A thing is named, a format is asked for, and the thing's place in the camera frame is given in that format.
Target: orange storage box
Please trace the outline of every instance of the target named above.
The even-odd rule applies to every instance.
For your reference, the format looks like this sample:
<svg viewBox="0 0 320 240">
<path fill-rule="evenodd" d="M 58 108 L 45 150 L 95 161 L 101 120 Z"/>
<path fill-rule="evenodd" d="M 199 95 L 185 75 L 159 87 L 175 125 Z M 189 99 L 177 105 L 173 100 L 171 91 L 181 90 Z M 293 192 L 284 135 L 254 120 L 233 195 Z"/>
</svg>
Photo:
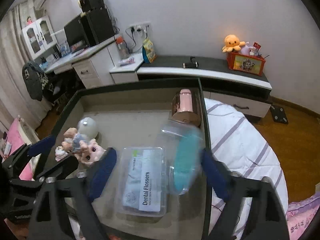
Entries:
<svg viewBox="0 0 320 240">
<path fill-rule="evenodd" d="M 255 75 L 262 76 L 265 64 L 263 57 L 246 56 L 238 52 L 230 52 L 227 56 L 229 69 L 239 70 Z"/>
</svg>

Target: storage box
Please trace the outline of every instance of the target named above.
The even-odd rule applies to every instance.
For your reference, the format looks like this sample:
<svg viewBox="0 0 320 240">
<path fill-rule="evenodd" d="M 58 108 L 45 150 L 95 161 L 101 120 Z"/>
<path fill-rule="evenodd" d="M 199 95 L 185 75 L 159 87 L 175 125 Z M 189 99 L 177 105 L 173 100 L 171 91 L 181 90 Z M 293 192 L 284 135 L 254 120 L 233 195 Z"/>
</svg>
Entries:
<svg viewBox="0 0 320 240">
<path fill-rule="evenodd" d="M 128 147 L 121 153 L 116 211 L 162 217 L 167 211 L 167 163 L 160 147 Z"/>
<path fill-rule="evenodd" d="M 227 55 L 229 69 L 239 70 L 255 75 L 262 76 L 265 64 L 263 57 L 246 56 L 238 52 L 230 52 Z"/>
<path fill-rule="evenodd" d="M 203 236 L 208 236 L 212 188 L 207 187 L 206 176 L 201 172 L 186 194 L 168 195 L 167 210 L 162 217 L 123 214 L 115 208 L 121 172 L 119 160 L 123 149 L 153 147 L 159 131 L 171 117 L 172 99 L 181 89 L 190 89 L 200 102 L 200 129 L 205 138 L 205 147 L 210 151 L 203 91 L 200 80 L 196 78 L 146 80 L 79 90 L 53 128 L 52 135 L 57 138 L 56 145 L 48 157 L 44 153 L 39 160 L 40 163 L 46 162 L 46 167 L 56 163 L 54 150 L 63 141 L 63 133 L 69 127 L 76 127 L 83 117 L 91 117 L 97 122 L 97 142 L 104 149 L 116 149 L 116 166 L 101 197 L 92 204 L 107 233 L 122 239 L 200 240 Z"/>
</svg>

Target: curtain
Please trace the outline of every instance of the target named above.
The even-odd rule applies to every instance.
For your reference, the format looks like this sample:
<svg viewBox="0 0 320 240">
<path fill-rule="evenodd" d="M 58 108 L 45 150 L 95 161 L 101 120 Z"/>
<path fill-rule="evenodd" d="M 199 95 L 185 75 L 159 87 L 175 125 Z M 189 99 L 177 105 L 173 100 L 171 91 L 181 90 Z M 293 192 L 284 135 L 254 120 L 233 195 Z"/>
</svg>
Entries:
<svg viewBox="0 0 320 240">
<path fill-rule="evenodd" d="M 9 129 L 13 119 L 20 115 L 37 128 L 51 104 L 44 98 L 32 100 L 22 78 L 22 67 L 29 61 L 21 30 L 28 16 L 36 20 L 33 1 L 28 0 L 8 11 L 0 22 L 0 131 Z"/>
</svg>

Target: striped bedsheet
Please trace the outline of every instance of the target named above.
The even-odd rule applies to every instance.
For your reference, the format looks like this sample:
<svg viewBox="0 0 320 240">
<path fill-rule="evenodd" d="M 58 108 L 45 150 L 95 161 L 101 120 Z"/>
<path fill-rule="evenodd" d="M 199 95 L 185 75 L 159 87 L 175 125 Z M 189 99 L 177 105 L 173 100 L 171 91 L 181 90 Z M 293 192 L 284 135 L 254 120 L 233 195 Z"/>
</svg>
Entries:
<svg viewBox="0 0 320 240">
<path fill-rule="evenodd" d="M 231 171 L 243 177 L 261 180 L 272 179 L 282 203 L 284 213 L 288 209 L 288 192 L 278 158 L 262 135 L 232 106 L 205 98 L 208 114 L 212 154 L 224 162 Z M 234 235 L 240 239 L 247 221 L 251 199 L 244 201 L 240 220 Z M 220 216 L 224 202 L 212 191 L 210 231 Z"/>
</svg>

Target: black countertop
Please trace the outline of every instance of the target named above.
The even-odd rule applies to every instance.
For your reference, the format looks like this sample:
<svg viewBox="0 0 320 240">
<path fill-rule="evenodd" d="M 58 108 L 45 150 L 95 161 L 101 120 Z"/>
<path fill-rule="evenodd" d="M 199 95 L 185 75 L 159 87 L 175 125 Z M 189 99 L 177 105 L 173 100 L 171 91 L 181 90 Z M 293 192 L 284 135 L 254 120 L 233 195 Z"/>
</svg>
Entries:
<svg viewBox="0 0 320 240">
<path fill-rule="evenodd" d="M 239 76 L 255 78 L 261 81 L 269 82 L 265 74 L 262 76 L 254 75 L 228 68 L 228 62 L 224 59 L 210 57 L 196 57 L 198 68 L 203 70 L 212 70 L 223 73 L 230 73 Z M 183 63 L 190 62 L 190 56 L 157 56 L 152 63 L 143 63 L 140 67 L 180 67 L 183 68 Z"/>
</svg>

